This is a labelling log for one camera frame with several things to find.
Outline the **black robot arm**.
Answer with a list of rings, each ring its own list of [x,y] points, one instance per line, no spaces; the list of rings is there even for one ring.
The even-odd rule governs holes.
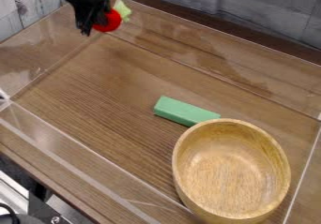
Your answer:
[[[66,1],[74,8],[76,28],[83,35],[90,36],[95,24],[106,25],[109,23],[106,14],[111,11],[111,0]]]

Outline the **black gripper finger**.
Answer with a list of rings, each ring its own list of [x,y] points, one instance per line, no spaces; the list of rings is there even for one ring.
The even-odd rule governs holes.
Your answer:
[[[86,34],[89,35],[91,33],[93,26],[97,24],[97,20],[93,18],[93,16],[89,16],[86,20]]]
[[[109,18],[106,14],[111,11],[111,7],[109,5],[102,6],[97,11],[97,20],[95,23],[99,25],[109,24]]]

